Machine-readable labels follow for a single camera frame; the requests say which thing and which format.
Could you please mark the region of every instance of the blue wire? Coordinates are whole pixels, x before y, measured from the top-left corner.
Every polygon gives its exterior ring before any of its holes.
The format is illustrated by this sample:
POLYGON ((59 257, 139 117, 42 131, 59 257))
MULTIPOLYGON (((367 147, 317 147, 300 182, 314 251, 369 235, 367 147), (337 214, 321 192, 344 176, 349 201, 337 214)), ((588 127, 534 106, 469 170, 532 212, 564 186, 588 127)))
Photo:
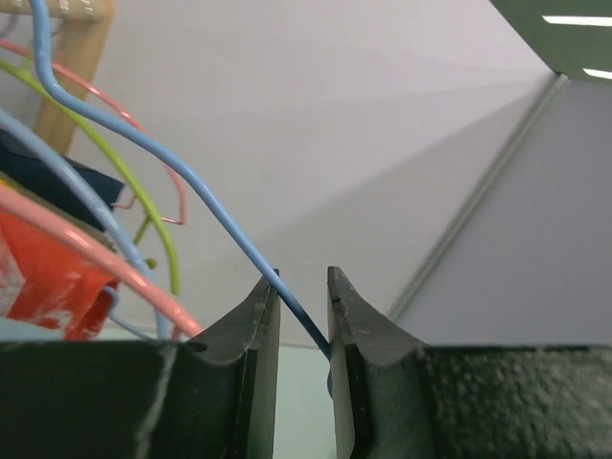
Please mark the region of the blue wire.
POLYGON ((32 6, 33 15, 34 65, 40 82, 51 97, 83 117, 101 124, 107 129, 124 136, 136 145, 148 150, 181 175, 205 202, 212 214, 219 220, 223 228, 226 229, 240 249, 242 249, 245 255, 251 260, 252 264, 255 265, 271 285, 276 287, 280 297, 283 298, 287 306, 289 306, 289 309, 291 309, 295 317, 297 317, 297 320, 299 320, 304 329, 306 329, 308 334, 313 338, 318 348, 329 360, 330 345, 327 339, 321 334, 291 290, 289 290, 280 276, 276 274, 266 258, 253 244, 251 239, 249 239, 249 236, 247 236, 233 218, 231 218, 221 202, 208 188, 207 184, 198 173, 161 143, 146 136, 143 132, 128 123, 118 120, 96 107, 83 102, 79 98, 74 97, 61 87, 55 79, 52 69, 51 21, 49 20, 47 2, 45 0, 30 0, 30 4, 32 6))
POLYGON ((111 307, 108 310, 108 318, 110 318, 112 321, 118 324, 119 327, 124 328, 125 330, 130 332, 132 335, 135 335, 140 339, 151 339, 145 332, 140 331, 135 326, 127 323, 122 318, 119 318, 117 316, 117 306, 119 305, 119 293, 117 292, 117 290, 107 285, 106 287, 102 289, 102 291, 109 294, 111 298, 113 299, 113 302, 111 303, 111 307))
MULTIPOLYGON (((130 237, 121 227, 119 222, 113 217, 109 208, 104 204, 98 194, 78 175, 78 173, 64 160, 61 156, 55 153, 50 146, 44 143, 34 132, 27 126, 14 119, 4 110, 0 109, 0 123, 4 124, 7 129, 32 153, 34 153, 42 163, 49 167, 52 172, 68 186, 69 189, 78 197, 78 199, 94 214, 94 216, 102 223, 106 230, 111 234, 117 242, 120 250, 123 252, 129 263, 141 273, 149 278, 153 277, 153 273, 149 270, 142 255, 132 243, 130 237)), ((159 332, 161 339, 170 337, 170 327, 167 330, 162 328, 159 332)))

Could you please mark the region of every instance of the gray partition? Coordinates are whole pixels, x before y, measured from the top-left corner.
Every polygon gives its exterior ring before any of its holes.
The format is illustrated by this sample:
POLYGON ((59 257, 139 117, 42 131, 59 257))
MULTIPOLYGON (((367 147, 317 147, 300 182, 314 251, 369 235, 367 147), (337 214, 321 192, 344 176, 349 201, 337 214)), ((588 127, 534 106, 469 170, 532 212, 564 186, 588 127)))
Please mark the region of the gray partition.
POLYGON ((405 308, 429 343, 612 343, 612 90, 573 82, 405 308))

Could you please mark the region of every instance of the metal strip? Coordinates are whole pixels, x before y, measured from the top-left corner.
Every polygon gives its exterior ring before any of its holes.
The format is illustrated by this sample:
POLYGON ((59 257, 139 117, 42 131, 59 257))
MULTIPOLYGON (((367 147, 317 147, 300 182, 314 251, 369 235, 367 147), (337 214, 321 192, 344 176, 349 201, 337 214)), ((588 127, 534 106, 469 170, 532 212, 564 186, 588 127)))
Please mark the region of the metal strip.
POLYGON ((554 75, 551 81, 542 90, 540 97, 527 112, 521 123, 516 127, 511 137, 501 149, 496 158, 492 161, 489 168, 477 182, 466 203, 461 206, 453 219, 448 224, 442 236, 434 244, 427 254, 417 272, 414 274, 398 300, 393 304, 387 316, 397 321, 408 309, 412 300, 420 292, 423 285, 435 271, 457 236, 473 217, 480 204, 485 200, 489 191, 497 183, 502 172, 506 169, 510 161, 522 149, 525 141, 534 132, 536 127, 548 113, 553 103, 560 98, 567 87, 569 79, 565 75, 554 75))

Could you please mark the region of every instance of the fluorescent light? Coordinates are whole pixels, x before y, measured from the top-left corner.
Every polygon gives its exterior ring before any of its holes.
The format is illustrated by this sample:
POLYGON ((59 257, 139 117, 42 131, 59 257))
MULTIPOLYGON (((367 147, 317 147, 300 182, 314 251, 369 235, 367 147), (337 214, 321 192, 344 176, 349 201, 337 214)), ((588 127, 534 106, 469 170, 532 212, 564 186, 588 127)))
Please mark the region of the fluorescent light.
POLYGON ((612 17, 605 16, 542 16, 542 19, 565 26, 612 27, 612 17))
POLYGON ((606 72, 605 70, 593 70, 593 69, 582 69, 582 70, 590 77, 612 79, 612 72, 606 72))

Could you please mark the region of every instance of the wooden frame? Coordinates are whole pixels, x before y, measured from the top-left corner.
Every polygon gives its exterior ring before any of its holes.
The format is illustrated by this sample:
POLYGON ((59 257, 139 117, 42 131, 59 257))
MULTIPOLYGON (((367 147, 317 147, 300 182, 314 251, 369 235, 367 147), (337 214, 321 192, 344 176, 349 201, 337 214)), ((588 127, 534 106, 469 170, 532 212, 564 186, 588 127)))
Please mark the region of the wooden frame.
MULTIPOLYGON (((59 36, 61 63, 77 75, 93 81, 104 44, 115 17, 114 0, 47 0, 51 17, 65 20, 59 36)), ((0 12, 31 14, 27 0, 0 0, 0 12)), ((59 83, 72 95, 85 99, 87 90, 63 76, 59 83)), ((76 125, 53 105, 43 101, 34 132, 58 153, 70 149, 76 125)))

